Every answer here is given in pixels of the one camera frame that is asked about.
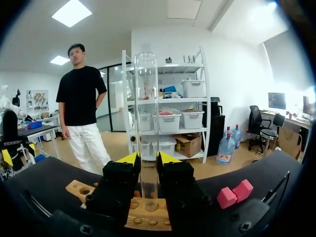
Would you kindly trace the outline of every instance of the glass door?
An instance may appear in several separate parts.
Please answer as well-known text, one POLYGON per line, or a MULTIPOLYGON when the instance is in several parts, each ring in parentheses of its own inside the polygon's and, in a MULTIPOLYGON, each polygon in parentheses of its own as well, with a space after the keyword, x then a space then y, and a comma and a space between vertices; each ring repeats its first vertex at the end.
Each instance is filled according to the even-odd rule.
MULTIPOLYGON (((105 83, 105 86, 108 89, 108 68, 103 68, 103 69, 99 69, 99 70, 101 73, 101 77, 103 78, 103 81, 105 83)), ((103 101, 101 102, 99 108, 96 111, 97 126, 98 126, 100 132, 111 132, 112 131, 111 130, 111 121, 110 121, 108 93, 104 97, 103 101)))
POLYGON ((111 66, 108 72, 112 131, 125 132, 122 65, 111 66))

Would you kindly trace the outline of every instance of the pink cube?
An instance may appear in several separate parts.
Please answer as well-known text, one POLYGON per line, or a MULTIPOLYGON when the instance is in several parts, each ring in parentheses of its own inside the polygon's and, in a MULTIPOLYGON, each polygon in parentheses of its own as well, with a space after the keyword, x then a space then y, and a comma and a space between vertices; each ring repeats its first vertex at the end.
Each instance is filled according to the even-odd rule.
POLYGON ((251 194, 253 186, 248 180, 243 180, 236 188, 233 189, 234 194, 237 196, 237 203, 245 200, 251 194))
POLYGON ((225 208, 235 204, 237 201, 237 197, 233 193, 233 191, 230 190, 230 188, 225 187, 219 192, 219 194, 217 196, 217 201, 218 201, 219 205, 221 206, 221 208, 225 209, 225 208))

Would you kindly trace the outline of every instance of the transparent cylinder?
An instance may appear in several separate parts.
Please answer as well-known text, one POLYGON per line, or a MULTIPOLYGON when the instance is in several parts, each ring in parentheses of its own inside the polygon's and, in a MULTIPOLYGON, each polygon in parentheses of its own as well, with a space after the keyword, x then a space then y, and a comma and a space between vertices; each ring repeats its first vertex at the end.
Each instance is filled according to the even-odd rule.
POLYGON ((139 53, 134 57, 134 64, 136 142, 142 163, 142 198, 145 210, 155 211, 158 208, 156 160, 159 150, 157 57, 153 53, 139 53), (149 143, 154 145, 145 152, 149 143))

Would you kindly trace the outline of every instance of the wooden block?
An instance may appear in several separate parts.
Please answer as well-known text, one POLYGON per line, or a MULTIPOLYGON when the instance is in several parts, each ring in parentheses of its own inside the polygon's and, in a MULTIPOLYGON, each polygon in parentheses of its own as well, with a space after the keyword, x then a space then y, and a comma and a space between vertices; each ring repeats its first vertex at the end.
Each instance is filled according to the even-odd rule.
MULTIPOLYGON (((66 190, 82 201, 82 208, 85 208, 85 196, 94 191, 94 187, 73 180, 67 185, 66 190)), ((166 200, 158 199, 158 209, 153 212, 144 209, 144 200, 141 197, 134 197, 131 200, 128 213, 127 228, 147 231, 171 231, 166 200)))
POLYGON ((237 196, 237 203, 245 200, 249 197, 253 190, 253 186, 248 180, 243 180, 236 188, 233 189, 233 193, 237 196))
POLYGON ((93 193, 95 188, 77 180, 73 180, 69 185, 66 186, 66 190, 72 195, 78 197, 82 203, 85 203, 85 196, 93 193))
POLYGON ((219 192, 219 194, 217 196, 217 201, 218 201, 219 205, 221 206, 221 208, 225 209, 225 208, 235 204, 237 201, 237 197, 233 193, 233 191, 230 190, 230 188, 225 187, 225 188, 221 189, 221 191, 219 192))

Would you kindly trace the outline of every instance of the cardboard box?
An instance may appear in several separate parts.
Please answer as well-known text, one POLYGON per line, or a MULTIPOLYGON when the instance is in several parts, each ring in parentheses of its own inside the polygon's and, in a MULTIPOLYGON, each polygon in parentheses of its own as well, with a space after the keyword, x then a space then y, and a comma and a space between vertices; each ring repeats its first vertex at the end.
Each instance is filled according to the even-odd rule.
POLYGON ((175 136, 177 145, 176 152, 186 156, 192 157, 201 151, 202 136, 199 134, 182 134, 175 136))
POLYGON ((49 118, 49 112, 44 112, 41 114, 41 118, 42 119, 46 119, 46 118, 49 118))

